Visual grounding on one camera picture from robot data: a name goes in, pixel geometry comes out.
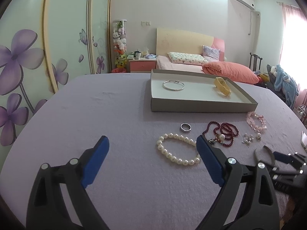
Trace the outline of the pearl earrings cluster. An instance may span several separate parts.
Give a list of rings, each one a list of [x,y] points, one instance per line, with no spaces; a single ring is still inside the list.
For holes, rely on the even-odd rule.
[[[254,137],[253,135],[248,135],[247,133],[245,133],[243,135],[243,140],[242,140],[242,144],[246,145],[247,147],[250,147],[251,143],[254,141]]]

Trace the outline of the yellow wrist watch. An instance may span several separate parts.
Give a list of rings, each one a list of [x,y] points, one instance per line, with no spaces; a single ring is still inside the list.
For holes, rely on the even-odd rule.
[[[226,97],[229,97],[232,93],[231,89],[222,77],[216,77],[214,80],[214,85],[219,90],[219,92],[221,92]]]

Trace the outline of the thin silver bangle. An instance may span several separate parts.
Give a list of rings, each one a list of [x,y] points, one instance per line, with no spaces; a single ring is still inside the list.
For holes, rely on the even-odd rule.
[[[184,90],[185,85],[181,81],[168,80],[162,83],[162,87],[169,91],[182,91]]]

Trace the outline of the blue plush robe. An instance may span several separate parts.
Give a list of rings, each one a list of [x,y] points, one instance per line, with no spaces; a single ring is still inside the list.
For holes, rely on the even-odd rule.
[[[276,66],[274,89],[284,93],[286,104],[293,109],[296,98],[299,95],[298,87],[294,79],[289,76],[280,65]]]

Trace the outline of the grey cardboard tray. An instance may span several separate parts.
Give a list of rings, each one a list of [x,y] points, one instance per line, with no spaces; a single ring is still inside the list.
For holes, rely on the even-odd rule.
[[[152,70],[150,76],[151,110],[185,113],[247,113],[257,108],[257,101],[238,84],[223,78],[232,93],[224,96],[214,85],[216,76],[173,70]],[[162,87],[166,80],[184,83],[182,91]]]

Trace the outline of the purple patterned pillow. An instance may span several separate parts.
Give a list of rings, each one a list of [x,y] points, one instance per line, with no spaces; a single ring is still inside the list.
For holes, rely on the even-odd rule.
[[[209,46],[202,46],[202,56],[209,57],[211,59],[219,60],[220,59],[220,49],[212,48]]]

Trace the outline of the floral white pillow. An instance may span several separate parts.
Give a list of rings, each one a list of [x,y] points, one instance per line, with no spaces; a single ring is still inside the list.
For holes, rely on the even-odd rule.
[[[208,63],[208,60],[206,60],[202,55],[169,52],[168,56],[172,63],[189,64],[189,65],[203,65]]]

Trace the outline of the pink bed sheet mattress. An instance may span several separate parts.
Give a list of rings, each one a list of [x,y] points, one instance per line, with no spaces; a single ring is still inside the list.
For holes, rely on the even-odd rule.
[[[166,56],[157,57],[157,69],[203,73],[202,66],[209,63],[202,55],[187,55],[188,62],[176,63]]]

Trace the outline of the pink white nightstand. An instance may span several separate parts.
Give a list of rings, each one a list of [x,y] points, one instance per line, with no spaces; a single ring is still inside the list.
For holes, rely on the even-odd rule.
[[[156,64],[156,59],[140,58],[129,60],[127,67],[131,73],[150,73],[156,69]]]

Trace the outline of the red trash bin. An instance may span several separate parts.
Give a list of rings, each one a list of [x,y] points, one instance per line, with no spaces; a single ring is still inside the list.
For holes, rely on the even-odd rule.
[[[111,72],[112,73],[126,73],[127,70],[126,70],[126,68],[117,67],[117,68],[113,69]]]

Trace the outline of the white mug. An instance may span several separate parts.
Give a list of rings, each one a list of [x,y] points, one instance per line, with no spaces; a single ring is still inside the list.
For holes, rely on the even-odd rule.
[[[140,59],[141,55],[142,55],[142,53],[140,51],[136,51],[135,52],[135,59]]]

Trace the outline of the clear plush toy tube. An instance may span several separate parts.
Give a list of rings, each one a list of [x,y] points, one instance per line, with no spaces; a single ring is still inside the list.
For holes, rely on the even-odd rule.
[[[112,54],[113,54],[113,69],[116,68],[115,61],[118,55],[126,54],[127,40],[126,40],[126,19],[114,20],[112,22]]]

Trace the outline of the yellow green plush toy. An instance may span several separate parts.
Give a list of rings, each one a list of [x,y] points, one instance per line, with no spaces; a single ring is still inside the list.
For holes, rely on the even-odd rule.
[[[118,55],[115,61],[116,68],[125,69],[127,63],[126,54]]]

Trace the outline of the sliding wardrobe with flowers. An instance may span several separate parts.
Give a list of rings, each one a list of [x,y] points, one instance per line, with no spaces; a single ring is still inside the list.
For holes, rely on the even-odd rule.
[[[53,94],[111,70],[110,0],[1,0],[1,146]]]

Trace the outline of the wall power socket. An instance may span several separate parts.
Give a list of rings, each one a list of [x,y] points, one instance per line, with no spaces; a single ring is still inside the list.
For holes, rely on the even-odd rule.
[[[151,26],[151,22],[150,21],[142,21],[141,26]]]

